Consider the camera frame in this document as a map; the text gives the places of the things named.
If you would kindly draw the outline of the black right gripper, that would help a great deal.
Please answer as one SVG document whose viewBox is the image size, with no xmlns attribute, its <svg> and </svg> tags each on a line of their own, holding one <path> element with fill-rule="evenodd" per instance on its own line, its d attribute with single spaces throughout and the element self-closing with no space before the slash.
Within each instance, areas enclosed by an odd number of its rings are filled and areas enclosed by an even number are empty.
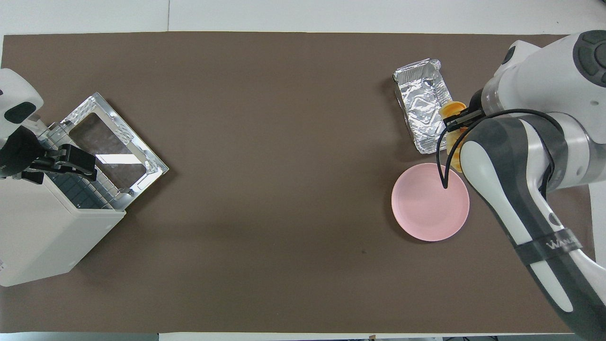
<svg viewBox="0 0 606 341">
<path fill-rule="evenodd" d="M 459 114 L 450 115 L 444 119 L 447 132 L 454 132 L 463 127 L 470 127 L 472 123 L 483 118 L 482 92 L 483 89 L 479 89 L 472 95 L 468 104 L 468 110 L 463 110 Z"/>
</svg>

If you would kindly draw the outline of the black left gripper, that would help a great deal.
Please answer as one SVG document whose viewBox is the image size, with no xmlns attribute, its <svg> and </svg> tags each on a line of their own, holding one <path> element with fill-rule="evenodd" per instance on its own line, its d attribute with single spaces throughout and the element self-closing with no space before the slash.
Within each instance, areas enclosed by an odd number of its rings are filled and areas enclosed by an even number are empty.
<svg viewBox="0 0 606 341">
<path fill-rule="evenodd" d="M 86 179 L 97 179 L 96 157 L 73 144 L 62 144 L 57 150 L 45 151 L 36 135 L 25 127 L 19 127 L 0 150 L 0 176 L 12 177 L 21 173 L 21 179 L 43 184 L 44 173 L 26 170 L 38 158 L 50 159 L 50 172 L 71 173 Z"/>
</svg>

